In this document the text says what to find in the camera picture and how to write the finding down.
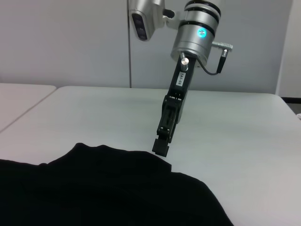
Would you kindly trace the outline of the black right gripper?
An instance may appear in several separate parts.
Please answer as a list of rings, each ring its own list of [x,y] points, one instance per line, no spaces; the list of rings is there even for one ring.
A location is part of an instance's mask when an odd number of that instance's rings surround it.
[[[178,58],[172,81],[162,105],[161,119],[157,129],[158,138],[155,139],[152,151],[159,156],[166,157],[172,142],[176,125],[180,122],[184,103],[193,77],[196,58],[186,56],[189,60],[187,70],[182,70],[182,59]]]

